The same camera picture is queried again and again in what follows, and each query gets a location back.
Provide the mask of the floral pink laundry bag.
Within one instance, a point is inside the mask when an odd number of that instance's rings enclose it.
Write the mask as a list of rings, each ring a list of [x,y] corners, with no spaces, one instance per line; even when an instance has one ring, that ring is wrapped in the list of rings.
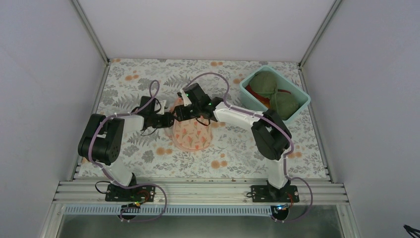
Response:
[[[165,129],[165,133],[178,149],[187,152],[207,149],[212,141],[210,122],[203,117],[175,120],[172,127]]]

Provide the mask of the green lace bra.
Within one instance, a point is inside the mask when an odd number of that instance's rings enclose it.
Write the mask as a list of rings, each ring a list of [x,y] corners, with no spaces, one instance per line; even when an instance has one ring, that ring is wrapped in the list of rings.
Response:
[[[245,89],[268,109],[276,111],[282,120],[289,119],[299,108],[290,91],[278,89],[276,75],[272,71],[257,72]]]

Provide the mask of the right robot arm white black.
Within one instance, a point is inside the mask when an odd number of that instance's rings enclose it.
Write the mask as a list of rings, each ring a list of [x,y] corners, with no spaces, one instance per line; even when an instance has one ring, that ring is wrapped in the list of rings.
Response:
[[[177,95],[182,101],[173,112],[178,121],[204,118],[249,130],[259,153],[268,162],[266,197],[280,202],[287,196],[290,179],[285,171],[284,156],[286,150],[292,147],[291,133],[275,111],[252,111],[236,107],[225,98],[211,98],[197,83],[179,90]]]

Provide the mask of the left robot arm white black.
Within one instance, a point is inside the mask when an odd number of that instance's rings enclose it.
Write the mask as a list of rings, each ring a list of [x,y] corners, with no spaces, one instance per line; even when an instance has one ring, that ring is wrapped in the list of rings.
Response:
[[[144,197],[152,199],[148,188],[152,184],[137,183],[136,176],[128,171],[119,158],[124,133],[146,129],[169,128],[174,125],[175,116],[166,112],[155,97],[143,96],[140,105],[128,113],[104,116],[92,114],[79,141],[79,156],[98,166],[108,180],[104,191],[106,201],[133,201]]]

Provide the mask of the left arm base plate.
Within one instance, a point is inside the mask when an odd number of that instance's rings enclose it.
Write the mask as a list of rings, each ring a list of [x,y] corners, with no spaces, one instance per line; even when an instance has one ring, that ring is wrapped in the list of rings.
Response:
[[[155,193],[156,187],[152,185],[124,189],[119,186],[109,184],[105,192],[105,201],[143,204],[145,202],[153,202]]]

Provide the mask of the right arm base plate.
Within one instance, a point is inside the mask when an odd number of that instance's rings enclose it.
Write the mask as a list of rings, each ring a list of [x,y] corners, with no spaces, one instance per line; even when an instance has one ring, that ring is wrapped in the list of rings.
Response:
[[[298,189],[294,185],[282,189],[271,188],[268,185],[252,185],[246,197],[251,198],[254,203],[300,202]]]

